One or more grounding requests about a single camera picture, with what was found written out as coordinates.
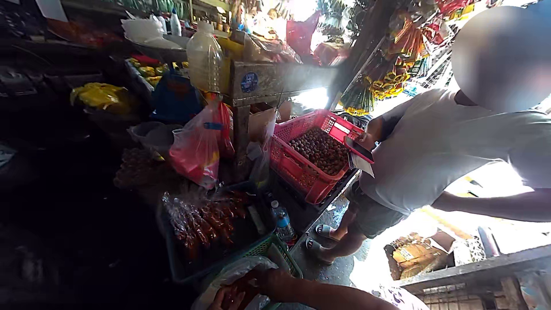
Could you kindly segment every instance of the green plastic basket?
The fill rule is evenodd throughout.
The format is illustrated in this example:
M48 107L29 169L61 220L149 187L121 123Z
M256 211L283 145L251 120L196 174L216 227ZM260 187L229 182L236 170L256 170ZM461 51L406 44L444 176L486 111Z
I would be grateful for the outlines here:
M296 264L295 260L291 257L291 254L287 251L287 246L279 239L279 237L273 233L269 235L266 240L261 242L256 247L252 248L248 252L246 252L243 257L247 256L266 256L268 257L268 249L270 248L270 245L275 244L275 246L278 248L281 255L283 255L283 258L289 264L289 267L291 269L291 275L295 278L302 279L302 271L300 271L300 268ZM267 304L262 310L275 310L277 307L279 307L281 303L279 302L270 302Z

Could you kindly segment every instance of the hand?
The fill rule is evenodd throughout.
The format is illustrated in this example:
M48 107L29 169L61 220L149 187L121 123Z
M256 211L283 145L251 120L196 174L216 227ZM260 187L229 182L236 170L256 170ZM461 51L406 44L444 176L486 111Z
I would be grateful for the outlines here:
M364 132L359 135L354 141L356 141L368 151L375 148L375 137L370 133Z
M244 297L245 292L238 294L237 287L221 287L218 292L216 292L214 301L210 304L207 310L237 310Z
M288 302L295 294L296 278L281 269L269 269L257 277L260 293L275 302Z

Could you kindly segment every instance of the dark shorts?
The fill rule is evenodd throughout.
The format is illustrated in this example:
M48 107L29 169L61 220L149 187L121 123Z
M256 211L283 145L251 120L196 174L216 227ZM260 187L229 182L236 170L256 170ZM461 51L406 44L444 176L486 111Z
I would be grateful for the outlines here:
M350 224L349 231L359 231L369 239L407 217L365 195L358 180L346 189L344 196L350 201L348 208L356 211L356 219Z

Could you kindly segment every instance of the slide sandal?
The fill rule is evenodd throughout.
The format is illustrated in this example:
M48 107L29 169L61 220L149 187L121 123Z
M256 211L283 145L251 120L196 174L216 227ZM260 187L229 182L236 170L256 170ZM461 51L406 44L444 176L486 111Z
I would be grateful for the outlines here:
M325 265L331 265L333 264L334 261L327 261L327 260L323 260L320 258L320 247L321 247L321 244L319 244L317 241L315 241L314 239L312 238L307 238L306 239L306 243L305 243L305 246L306 246L306 250L312 254L315 258L317 258L317 260L319 260L320 262L324 263Z
M318 226L316 226L315 230L316 230L316 233L322 237L325 237L325 238L328 238L328 239L331 239L333 241L337 241L335 238L331 237L329 235L329 232L331 231L332 227L329 226L329 225L323 225L323 224L319 224Z

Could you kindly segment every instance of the wooden shelf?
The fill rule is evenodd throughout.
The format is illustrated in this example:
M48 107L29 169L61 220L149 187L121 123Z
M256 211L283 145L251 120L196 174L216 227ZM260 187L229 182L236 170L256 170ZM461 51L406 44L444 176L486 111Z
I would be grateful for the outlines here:
M211 5L211 6L214 6L214 7L221 7L223 8L226 12L228 12L230 10L230 5L221 1L221 0L193 0L193 2L203 2L203 3L206 3L208 5Z

